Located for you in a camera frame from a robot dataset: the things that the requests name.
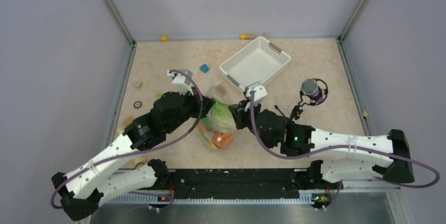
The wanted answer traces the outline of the green lettuce leaf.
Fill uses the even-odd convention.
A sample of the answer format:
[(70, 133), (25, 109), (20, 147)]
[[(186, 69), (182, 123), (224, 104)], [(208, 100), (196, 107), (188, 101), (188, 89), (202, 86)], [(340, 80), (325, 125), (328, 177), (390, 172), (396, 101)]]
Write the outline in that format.
[(236, 130), (235, 122), (228, 109), (228, 104), (216, 100), (207, 117), (200, 120), (207, 129), (221, 133), (231, 133)]

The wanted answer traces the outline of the orange mini pumpkin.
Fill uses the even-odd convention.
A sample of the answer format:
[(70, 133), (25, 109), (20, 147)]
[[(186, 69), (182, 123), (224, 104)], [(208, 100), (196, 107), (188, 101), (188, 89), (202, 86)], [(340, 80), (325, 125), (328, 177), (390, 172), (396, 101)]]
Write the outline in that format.
[(228, 147), (234, 140), (233, 134), (217, 132), (213, 135), (211, 142), (217, 149), (224, 149)]

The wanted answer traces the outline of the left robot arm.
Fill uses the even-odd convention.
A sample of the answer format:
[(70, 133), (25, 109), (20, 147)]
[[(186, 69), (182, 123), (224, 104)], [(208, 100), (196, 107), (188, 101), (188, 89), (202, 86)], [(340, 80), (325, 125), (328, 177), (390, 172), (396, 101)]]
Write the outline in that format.
[(60, 195), (59, 208), (72, 221), (92, 215), (108, 201), (128, 192), (168, 184), (166, 164), (152, 159), (141, 168), (116, 175), (131, 159), (170, 146), (166, 136), (191, 118), (194, 124), (180, 137), (185, 138), (216, 103), (193, 88), (186, 93), (164, 93), (149, 113), (134, 119), (117, 138), (79, 168), (52, 176), (55, 192)]

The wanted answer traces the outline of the clear zip top bag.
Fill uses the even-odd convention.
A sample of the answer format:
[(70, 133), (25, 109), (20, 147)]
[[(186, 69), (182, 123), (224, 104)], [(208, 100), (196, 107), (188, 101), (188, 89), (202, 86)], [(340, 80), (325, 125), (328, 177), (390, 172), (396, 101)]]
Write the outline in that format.
[(213, 98), (215, 103), (197, 125), (198, 135), (209, 148), (224, 149), (232, 143), (237, 132), (236, 123), (228, 109), (232, 100), (222, 84), (212, 86), (205, 96)]

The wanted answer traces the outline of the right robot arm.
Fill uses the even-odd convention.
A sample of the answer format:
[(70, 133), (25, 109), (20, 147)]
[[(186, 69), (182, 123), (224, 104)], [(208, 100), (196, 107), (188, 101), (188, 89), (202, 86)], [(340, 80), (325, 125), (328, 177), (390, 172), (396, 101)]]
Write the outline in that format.
[(260, 107), (243, 100), (228, 108), (236, 128), (248, 128), (271, 155), (284, 160), (316, 157), (308, 168), (309, 183), (315, 188), (356, 178), (379, 178), (395, 184), (415, 181), (402, 130), (392, 129), (379, 136), (339, 134), (298, 124)]

